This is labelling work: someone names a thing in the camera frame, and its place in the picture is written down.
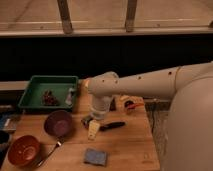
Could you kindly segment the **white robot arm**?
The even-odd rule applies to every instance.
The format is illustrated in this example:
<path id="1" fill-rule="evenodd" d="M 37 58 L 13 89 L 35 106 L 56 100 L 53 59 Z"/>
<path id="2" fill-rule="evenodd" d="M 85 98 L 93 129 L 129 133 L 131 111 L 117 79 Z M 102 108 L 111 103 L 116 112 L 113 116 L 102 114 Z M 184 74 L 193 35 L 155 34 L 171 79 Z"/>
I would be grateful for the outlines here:
<path id="1" fill-rule="evenodd" d="M 97 120 L 115 95 L 169 100 L 161 171 L 213 171 L 213 61 L 126 77 L 106 72 L 89 80 L 88 91 Z"/>

